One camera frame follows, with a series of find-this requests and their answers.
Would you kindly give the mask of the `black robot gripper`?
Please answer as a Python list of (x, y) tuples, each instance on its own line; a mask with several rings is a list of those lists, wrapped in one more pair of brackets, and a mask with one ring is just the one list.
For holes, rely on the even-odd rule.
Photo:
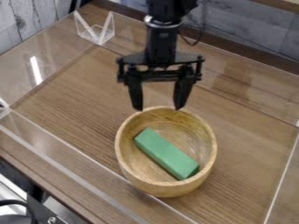
[(146, 47), (142, 52), (116, 59), (116, 79), (128, 87), (132, 107), (142, 111), (144, 105), (144, 81), (175, 81), (174, 106), (186, 106), (192, 85), (202, 79), (199, 54), (180, 52), (176, 48), (180, 21), (162, 22), (152, 17), (144, 18), (147, 28)]

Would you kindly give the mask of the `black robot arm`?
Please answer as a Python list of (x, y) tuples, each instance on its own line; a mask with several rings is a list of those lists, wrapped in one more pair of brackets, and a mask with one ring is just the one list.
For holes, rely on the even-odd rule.
[(198, 0), (148, 0), (147, 5), (146, 47), (116, 59), (116, 79), (128, 86), (132, 107), (139, 111), (144, 109), (143, 83), (174, 81), (172, 103), (179, 110), (187, 104), (194, 84), (202, 80), (203, 56), (176, 50), (183, 17), (198, 7)]

